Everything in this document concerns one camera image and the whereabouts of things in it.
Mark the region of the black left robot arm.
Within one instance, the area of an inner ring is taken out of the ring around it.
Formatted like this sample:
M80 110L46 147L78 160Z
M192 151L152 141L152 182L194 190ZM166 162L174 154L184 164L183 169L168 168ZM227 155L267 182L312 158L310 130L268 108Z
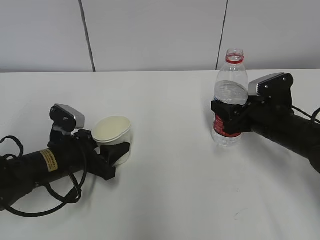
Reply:
M0 199L11 206L35 188L87 171L106 181L116 175L116 162L130 150L130 143L98 144L91 132L79 130L74 135L53 137L44 150L20 153L0 159Z

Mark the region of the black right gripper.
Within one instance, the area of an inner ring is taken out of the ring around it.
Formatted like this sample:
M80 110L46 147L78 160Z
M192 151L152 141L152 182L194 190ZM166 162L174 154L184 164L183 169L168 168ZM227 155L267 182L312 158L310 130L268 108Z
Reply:
M238 137L241 133L251 132L255 125L272 126L293 113L292 107L276 105L262 96L249 96L243 106L213 100L211 110L215 114L213 130L223 137ZM225 130L230 121L231 133Z

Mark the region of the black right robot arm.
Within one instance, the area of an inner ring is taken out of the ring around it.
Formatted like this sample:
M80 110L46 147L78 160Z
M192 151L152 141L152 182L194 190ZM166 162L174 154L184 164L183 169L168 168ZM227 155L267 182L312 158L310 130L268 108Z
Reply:
M295 115L292 105L250 96L244 105L211 102L211 110L229 135L256 133L309 160L320 171L320 124Z

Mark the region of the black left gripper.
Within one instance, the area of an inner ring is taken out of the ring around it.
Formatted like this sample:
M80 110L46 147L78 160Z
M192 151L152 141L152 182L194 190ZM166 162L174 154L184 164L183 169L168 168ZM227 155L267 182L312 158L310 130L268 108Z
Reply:
M130 156L131 144L122 142L115 145L103 145L97 153L98 144L92 132L80 129L74 135L64 135L51 131L48 148L57 162L57 171L67 175L68 171L76 173L87 169L87 172L104 180L116 176L116 167L126 163Z

